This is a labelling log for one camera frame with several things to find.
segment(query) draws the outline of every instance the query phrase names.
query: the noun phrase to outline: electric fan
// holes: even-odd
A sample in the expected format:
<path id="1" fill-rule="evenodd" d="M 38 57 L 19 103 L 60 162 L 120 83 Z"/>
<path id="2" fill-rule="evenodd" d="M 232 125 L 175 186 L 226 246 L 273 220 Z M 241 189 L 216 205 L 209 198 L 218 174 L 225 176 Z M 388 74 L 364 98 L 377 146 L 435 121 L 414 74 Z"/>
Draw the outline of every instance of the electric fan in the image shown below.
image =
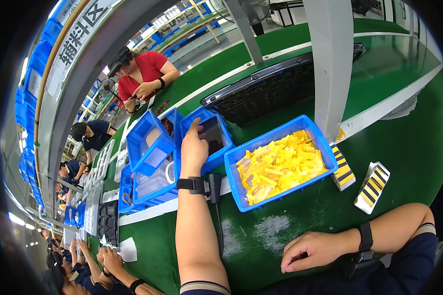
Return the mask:
<path id="1" fill-rule="evenodd" d="M 221 17 L 234 23 L 222 0 L 209 0 L 209 2 Z M 238 0 L 238 2 L 250 26 L 260 24 L 269 15 L 269 0 Z"/>

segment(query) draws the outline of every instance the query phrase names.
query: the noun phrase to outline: smartwatch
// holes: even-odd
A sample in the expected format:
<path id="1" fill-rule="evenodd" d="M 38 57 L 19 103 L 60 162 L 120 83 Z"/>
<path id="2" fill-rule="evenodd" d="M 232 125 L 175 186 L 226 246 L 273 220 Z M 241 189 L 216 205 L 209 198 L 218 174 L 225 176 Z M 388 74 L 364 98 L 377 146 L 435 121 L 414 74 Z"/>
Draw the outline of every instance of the smartwatch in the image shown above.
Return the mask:
<path id="1" fill-rule="evenodd" d="M 161 81 L 161 87 L 156 90 L 162 90 L 166 86 L 166 82 L 162 78 L 158 78 L 159 81 Z"/>
<path id="2" fill-rule="evenodd" d="M 204 179 L 202 177 L 189 177 L 189 179 L 179 179 L 176 184 L 177 189 L 187 189 L 190 194 L 204 194 Z"/>

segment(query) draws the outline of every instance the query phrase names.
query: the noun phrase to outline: black cable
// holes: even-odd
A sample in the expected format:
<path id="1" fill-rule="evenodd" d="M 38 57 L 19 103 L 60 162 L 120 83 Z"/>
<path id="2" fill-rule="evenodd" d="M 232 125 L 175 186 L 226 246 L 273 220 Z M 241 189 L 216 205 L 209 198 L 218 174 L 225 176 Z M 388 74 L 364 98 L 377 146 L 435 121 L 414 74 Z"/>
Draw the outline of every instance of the black cable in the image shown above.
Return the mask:
<path id="1" fill-rule="evenodd" d="M 223 255 L 223 229 L 222 229 L 222 221 L 220 219 L 220 210 L 218 208 L 218 203 L 215 204 L 215 209 L 217 210 L 218 229 L 220 232 L 220 238 L 218 239 L 218 249 L 220 250 L 220 258 L 221 258 Z"/>

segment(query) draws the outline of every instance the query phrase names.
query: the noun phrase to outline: label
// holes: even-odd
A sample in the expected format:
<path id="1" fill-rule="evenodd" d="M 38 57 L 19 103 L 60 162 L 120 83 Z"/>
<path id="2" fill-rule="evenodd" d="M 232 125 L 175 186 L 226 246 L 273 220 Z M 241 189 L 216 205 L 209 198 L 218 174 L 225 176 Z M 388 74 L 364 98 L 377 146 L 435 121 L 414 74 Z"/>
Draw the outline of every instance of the label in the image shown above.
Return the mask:
<path id="1" fill-rule="evenodd" d="M 162 161 L 164 161 L 165 158 L 167 158 L 167 156 L 168 155 L 164 151 L 154 148 L 144 162 L 153 167 L 157 167 Z"/>
<path id="2" fill-rule="evenodd" d="M 36 73 L 34 69 L 31 69 L 30 81 L 28 82 L 28 91 L 34 96 L 38 97 L 38 92 L 40 91 L 42 77 Z"/>

